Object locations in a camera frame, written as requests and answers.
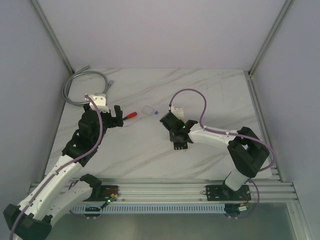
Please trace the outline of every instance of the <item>gray wall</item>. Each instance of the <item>gray wall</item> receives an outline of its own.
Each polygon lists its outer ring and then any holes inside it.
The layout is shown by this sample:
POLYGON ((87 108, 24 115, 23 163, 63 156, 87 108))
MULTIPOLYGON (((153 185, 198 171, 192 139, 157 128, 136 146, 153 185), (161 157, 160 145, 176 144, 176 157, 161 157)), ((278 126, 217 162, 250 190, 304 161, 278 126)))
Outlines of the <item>gray wall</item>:
POLYGON ((73 67, 249 70, 285 0, 39 0, 73 67))
MULTIPOLYGON (((68 73, 26 0, 0 3, 0 210, 43 172, 68 73)), ((0 216, 0 239, 9 230, 0 216)))
POLYGON ((256 74, 262 110, 286 180, 320 236, 320 1, 297 0, 256 74))

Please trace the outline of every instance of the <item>red object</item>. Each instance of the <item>red object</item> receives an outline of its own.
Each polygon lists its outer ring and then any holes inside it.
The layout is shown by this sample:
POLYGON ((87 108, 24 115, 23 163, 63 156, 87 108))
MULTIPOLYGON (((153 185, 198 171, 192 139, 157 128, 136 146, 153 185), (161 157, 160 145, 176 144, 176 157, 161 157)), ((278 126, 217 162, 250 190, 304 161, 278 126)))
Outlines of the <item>red object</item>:
POLYGON ((137 115, 138 115, 138 113, 135 111, 133 113, 130 113, 128 116, 124 117, 123 120, 132 119, 137 115))

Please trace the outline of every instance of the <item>marble table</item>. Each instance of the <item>marble table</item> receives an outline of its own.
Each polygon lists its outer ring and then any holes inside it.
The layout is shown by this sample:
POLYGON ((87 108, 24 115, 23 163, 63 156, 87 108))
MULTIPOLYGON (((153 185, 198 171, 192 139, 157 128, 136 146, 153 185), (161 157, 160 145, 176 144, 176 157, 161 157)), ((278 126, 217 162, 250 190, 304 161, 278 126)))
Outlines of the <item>marble table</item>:
MULTIPOLYGON (((171 97, 178 90, 193 88, 207 99, 203 119, 206 126, 239 130, 246 126, 261 137, 244 71, 240 69, 94 69, 114 84, 108 91, 108 106, 120 105, 123 116, 138 116, 124 121, 123 127, 108 129, 98 152, 75 177, 90 173, 108 179, 208 179, 223 180, 234 168, 226 149, 189 144, 186 150, 174 150, 169 132, 159 122, 168 112, 171 97), (159 112, 142 113, 144 106, 159 112)), ((95 74, 77 77, 69 97, 83 101, 85 94, 100 93, 104 80, 95 74)), ((204 102, 195 92, 182 92, 173 101, 184 109, 185 120, 199 120, 204 102)), ((66 103, 50 154, 46 173, 55 165, 62 149, 78 128, 82 107, 66 103)), ((272 176, 271 170, 256 178, 272 176)))

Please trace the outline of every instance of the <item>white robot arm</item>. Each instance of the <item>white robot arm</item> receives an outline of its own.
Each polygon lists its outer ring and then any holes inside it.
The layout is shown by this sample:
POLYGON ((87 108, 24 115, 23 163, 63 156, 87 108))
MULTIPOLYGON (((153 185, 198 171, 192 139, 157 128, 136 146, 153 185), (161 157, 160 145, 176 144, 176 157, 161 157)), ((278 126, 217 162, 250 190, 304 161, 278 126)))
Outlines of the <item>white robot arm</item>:
POLYGON ((97 152, 107 129, 123 126, 123 112, 119 106, 114 106, 116 116, 112 117, 105 95, 90 95, 89 100, 90 104, 84 106, 85 112, 78 122, 78 130, 53 169, 18 205, 9 204, 5 208, 3 214, 9 229, 13 229, 12 239, 46 239, 52 226, 66 212, 79 202, 94 198, 101 190, 101 181, 86 174, 76 186, 59 195, 97 152))
POLYGON ((188 120, 185 123, 183 117, 182 108, 170 106, 169 112, 160 120, 169 131, 170 141, 173 142, 175 150, 187 149, 188 143, 207 144, 228 149, 235 169, 230 172, 222 184, 226 197, 238 191, 248 179, 254 178, 269 156, 269 150, 265 146, 249 139, 234 136, 234 134, 240 133, 258 139, 248 127, 237 131, 206 126, 205 129, 213 130, 211 132, 202 128, 197 121, 188 120))

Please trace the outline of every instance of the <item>coiled cable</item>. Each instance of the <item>coiled cable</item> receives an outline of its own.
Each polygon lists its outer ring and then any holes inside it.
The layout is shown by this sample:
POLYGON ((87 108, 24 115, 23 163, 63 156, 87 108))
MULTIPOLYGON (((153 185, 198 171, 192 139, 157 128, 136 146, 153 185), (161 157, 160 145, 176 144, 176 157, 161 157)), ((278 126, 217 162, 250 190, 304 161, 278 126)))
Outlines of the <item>coiled cable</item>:
POLYGON ((69 96, 68 96, 68 89, 71 86, 72 80, 81 76, 81 75, 85 75, 85 74, 97 74, 100 75, 101 77, 103 77, 104 81, 105 81, 105 87, 104 90, 102 92, 102 94, 106 94, 108 89, 111 87, 111 85, 113 84, 113 81, 108 81, 107 77, 98 71, 86 71, 90 68, 90 66, 85 66, 84 68, 80 69, 79 71, 76 71, 63 85, 62 87, 62 97, 63 99, 72 105, 78 106, 78 107, 82 107, 83 105, 89 103, 89 101, 72 101, 69 96))

